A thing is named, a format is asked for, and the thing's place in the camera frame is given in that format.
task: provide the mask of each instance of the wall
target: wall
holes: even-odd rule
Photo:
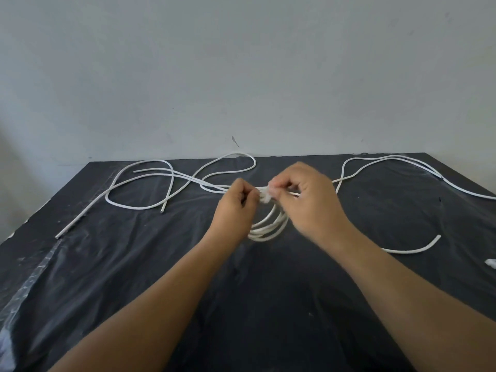
[[[496,0],[0,0],[0,130],[45,197],[232,136],[426,151],[494,191],[495,99]]]

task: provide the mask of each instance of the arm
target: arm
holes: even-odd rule
[[[162,371],[210,280],[248,235],[258,201],[258,190],[237,179],[219,201],[202,240],[50,371]]]
[[[300,197],[290,195],[286,187],[298,187]],[[297,163],[269,182],[269,193],[294,226],[346,270],[417,370],[494,368],[496,323],[425,281],[360,233],[326,176]]]

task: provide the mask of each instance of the white rope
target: white rope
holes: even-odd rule
[[[232,155],[242,155],[242,156],[251,158],[251,160],[253,161],[253,165],[251,165],[248,168],[234,170],[234,171],[214,172],[212,174],[208,174],[208,175],[204,176],[202,179],[198,179],[196,177],[196,175],[198,175],[200,173],[200,171],[202,171],[207,166],[209,166],[209,165],[211,165],[211,164],[213,164],[215,162],[218,162],[220,159],[223,159],[223,158],[226,158],[226,157],[229,157],[229,156],[232,156]],[[354,174],[349,175],[349,176],[344,176],[344,170],[345,170],[346,163],[348,163],[350,161],[353,161],[353,160],[364,160],[364,161],[372,161],[372,162],[367,163],[366,165],[362,166]],[[496,197],[494,197],[494,196],[487,196],[487,195],[484,195],[484,194],[478,194],[478,193],[470,192],[470,191],[468,191],[466,189],[460,188],[457,185],[455,185],[452,182],[450,182],[448,179],[446,179],[443,175],[441,175],[439,173],[439,171],[437,169],[435,169],[434,167],[428,165],[425,162],[422,162],[421,160],[414,159],[414,158],[407,157],[407,156],[403,156],[403,155],[386,155],[386,156],[379,157],[379,158],[352,157],[352,158],[346,160],[343,163],[343,166],[341,168],[341,177],[339,179],[336,179],[336,180],[333,180],[332,181],[332,182],[338,182],[338,186],[336,187],[336,193],[339,192],[339,188],[341,187],[341,184],[343,183],[344,180],[351,179],[352,177],[355,177],[356,175],[358,175],[358,173],[360,171],[362,171],[366,167],[369,167],[369,166],[371,166],[371,165],[373,165],[375,163],[379,163],[379,162],[383,162],[383,161],[387,161],[387,160],[396,160],[396,161],[410,163],[410,164],[412,164],[412,165],[414,165],[416,167],[419,167],[421,169],[424,169],[425,171],[429,172],[430,174],[432,174],[434,176],[437,176],[440,179],[443,179],[443,181],[446,182],[451,187],[453,187],[453,188],[455,188],[457,190],[460,190],[460,191],[462,191],[462,192],[464,192],[466,194],[470,194],[472,196],[481,197],[481,198],[485,198],[485,199],[496,200]],[[136,177],[133,177],[131,179],[128,179],[128,180],[125,180],[125,181],[122,181],[122,182],[117,183],[117,180],[119,179],[119,177],[121,177],[121,175],[127,169],[129,169],[131,167],[134,167],[134,166],[137,166],[139,164],[148,163],[148,162],[161,162],[161,163],[166,164],[169,168],[158,167],[158,168],[138,169],[138,170],[135,170],[133,172],[134,173],[142,173],[142,172],[148,172],[148,171],[165,171],[166,173],[157,173],[157,172],[155,172],[155,173],[152,173],[152,174],[144,174],[144,175],[136,176]],[[72,220],[72,222],[70,222],[67,226],[65,226],[64,229],[62,231],[60,231],[55,236],[55,238],[61,237],[68,230],[70,230],[72,228],[72,226],[74,226],[74,224],[76,224],[76,222],[79,219],[81,219],[87,213],[87,211],[99,199],[101,199],[103,196],[105,197],[105,200],[109,204],[112,204],[114,206],[119,206],[119,207],[122,207],[122,208],[125,208],[125,209],[131,209],[131,210],[147,210],[147,209],[152,209],[154,207],[162,206],[160,212],[163,213],[164,210],[165,210],[165,207],[167,205],[167,202],[172,197],[174,197],[175,195],[179,194],[184,188],[186,188],[190,182],[195,182],[195,183],[199,184],[200,187],[202,189],[206,190],[207,192],[224,194],[225,192],[227,192],[227,190],[230,187],[230,185],[215,185],[215,184],[212,184],[212,183],[207,182],[206,179],[209,178],[209,177],[212,177],[214,175],[220,175],[220,174],[238,174],[238,173],[241,173],[241,172],[249,171],[252,168],[254,168],[256,165],[257,165],[257,161],[255,160],[255,158],[253,156],[251,156],[250,154],[241,153],[241,152],[229,153],[229,154],[226,154],[226,155],[221,156],[220,158],[214,159],[213,161],[208,162],[208,163],[204,164],[203,166],[201,166],[191,176],[190,175],[183,174],[183,173],[178,172],[178,171],[175,171],[172,168],[172,165],[169,162],[165,161],[165,160],[153,159],[153,160],[148,160],[148,161],[140,161],[140,162],[132,163],[132,164],[124,167],[123,169],[121,169],[117,173],[117,175],[115,176],[114,180],[112,180],[112,184],[110,185],[110,187],[107,190],[105,190],[103,193],[101,193],[100,195],[98,195],[93,201],[91,201],[90,204],[88,206],[86,206],[86,208],[76,218],[74,218],[74,220]],[[148,176],[169,176],[170,177],[171,180],[170,180],[169,188],[167,190],[167,195],[166,195],[165,199],[163,199],[162,201],[157,202],[156,204],[150,205],[150,206],[137,207],[137,206],[128,206],[128,205],[124,205],[124,204],[119,204],[119,203],[117,203],[117,202],[112,201],[112,200],[109,199],[109,196],[108,195],[110,194],[110,192],[113,189],[115,189],[117,187],[120,187],[121,185],[127,184],[127,183],[129,183],[131,181],[138,180],[138,179],[141,179],[143,177],[148,177]],[[178,190],[176,190],[174,193],[171,193],[172,186],[174,184],[174,178],[176,178],[176,179],[184,179],[184,180],[186,180],[186,183],[182,187],[180,187]],[[268,203],[269,201],[272,201],[274,203],[274,205],[272,206],[272,209],[270,210],[269,214],[267,214],[267,216],[264,219],[262,219],[260,222],[257,222],[257,223],[255,223],[255,224],[253,224],[251,226],[251,230],[250,230],[250,233],[248,234],[248,238],[250,238],[251,240],[256,241],[256,242],[265,242],[267,240],[271,240],[271,239],[275,238],[276,236],[278,236],[284,230],[284,228],[288,224],[288,220],[289,220],[288,215],[286,214],[286,212],[284,212],[284,210],[282,209],[282,207],[276,201],[271,200],[270,199],[270,196],[267,193],[265,193],[265,189],[266,188],[267,187],[257,187],[257,189],[260,190],[260,201],[263,202],[263,203]],[[274,216],[274,214],[276,212],[278,212],[278,215],[277,215],[276,219],[274,221],[272,221],[272,223],[270,223],[270,219],[273,218],[273,216]],[[420,248],[420,249],[417,249],[417,250],[388,250],[388,249],[384,249],[384,248],[382,248],[382,249],[385,250],[388,253],[398,253],[398,254],[419,253],[419,252],[423,252],[423,251],[428,250],[429,248],[431,248],[434,244],[436,244],[436,242],[440,238],[441,238],[441,235],[437,235],[429,244],[427,244],[425,247]]]

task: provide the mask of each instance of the black table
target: black table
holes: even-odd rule
[[[491,195],[428,154],[406,155],[429,163],[460,187]],[[349,157],[257,158],[257,167],[241,176],[254,185],[266,185],[283,168],[303,161],[335,179]],[[208,161],[170,162],[178,171],[192,174]],[[27,298],[22,295],[27,290],[18,294],[16,303],[22,304],[9,304],[16,314],[0,335],[0,343],[12,343],[10,351],[18,370],[49,368],[85,334],[163,275],[208,228],[219,195],[191,183],[162,215],[158,208],[133,211],[101,200],[57,242],[54,236],[129,163],[88,163],[0,245],[0,308],[37,266],[45,265],[38,268],[43,272]],[[243,157],[225,159],[200,177],[249,164]],[[364,164],[350,162],[346,172]],[[212,182],[230,183],[234,176],[215,176]],[[151,177],[124,185],[111,197],[135,206],[152,204],[164,197],[168,184],[167,178]],[[180,184],[177,180],[174,187]],[[496,201],[463,194],[419,168],[394,161],[366,168],[345,181],[339,197],[351,221],[384,248],[417,249],[441,234],[430,250],[396,257],[437,287],[496,320],[496,271],[484,263],[496,258]],[[7,314],[9,311],[3,311],[1,320]],[[293,326],[292,339],[282,340],[280,332],[288,323]],[[302,335],[302,329],[313,329],[313,338]],[[337,337],[357,369],[411,368],[351,279],[289,224],[275,240],[264,244],[245,241],[236,250],[205,294],[169,369],[253,370],[265,363],[281,367],[289,351],[281,353],[274,348],[277,344],[292,355],[300,353],[313,360],[305,366],[307,370],[325,369],[332,358],[326,350],[329,334]],[[0,358],[2,352],[5,356],[5,350],[0,351]],[[225,352],[230,355],[230,365]],[[250,359],[249,354],[258,357]],[[4,366],[0,363],[0,371],[8,370]]]

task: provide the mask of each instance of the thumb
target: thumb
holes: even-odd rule
[[[250,213],[251,217],[255,215],[258,202],[260,201],[260,192],[257,189],[252,189],[246,196],[245,209]]]
[[[285,188],[268,187],[267,193],[269,193],[272,197],[274,197],[277,201],[279,201],[281,206],[291,217],[291,214],[295,210],[297,199],[292,194],[290,194]]]

